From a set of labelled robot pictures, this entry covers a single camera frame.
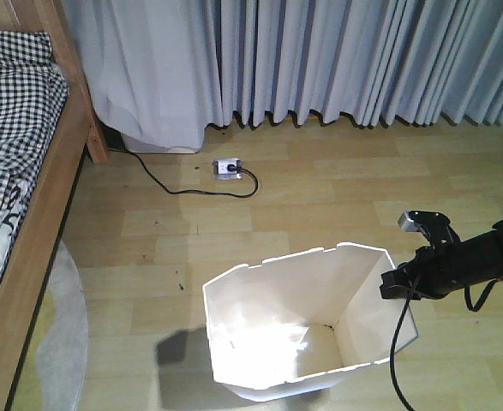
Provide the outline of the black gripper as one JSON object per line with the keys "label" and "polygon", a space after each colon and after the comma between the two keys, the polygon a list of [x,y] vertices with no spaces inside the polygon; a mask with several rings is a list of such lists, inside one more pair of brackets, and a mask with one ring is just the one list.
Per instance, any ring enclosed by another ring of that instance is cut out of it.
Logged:
{"label": "black gripper", "polygon": [[470,298],[470,287],[459,281],[449,268],[449,250],[461,243],[452,227],[432,227],[418,231],[428,241],[419,247],[415,258],[381,274],[380,295],[385,300],[422,298],[439,300],[462,289]]}

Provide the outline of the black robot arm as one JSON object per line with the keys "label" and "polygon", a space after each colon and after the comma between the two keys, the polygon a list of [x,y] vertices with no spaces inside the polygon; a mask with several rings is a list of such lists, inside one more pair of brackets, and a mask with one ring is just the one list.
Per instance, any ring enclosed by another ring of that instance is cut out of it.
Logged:
{"label": "black robot arm", "polygon": [[381,275],[381,297],[439,300],[469,286],[503,278],[503,219],[486,233],[462,241],[450,219],[437,211],[406,211],[401,230],[419,232],[429,244],[415,258]]}

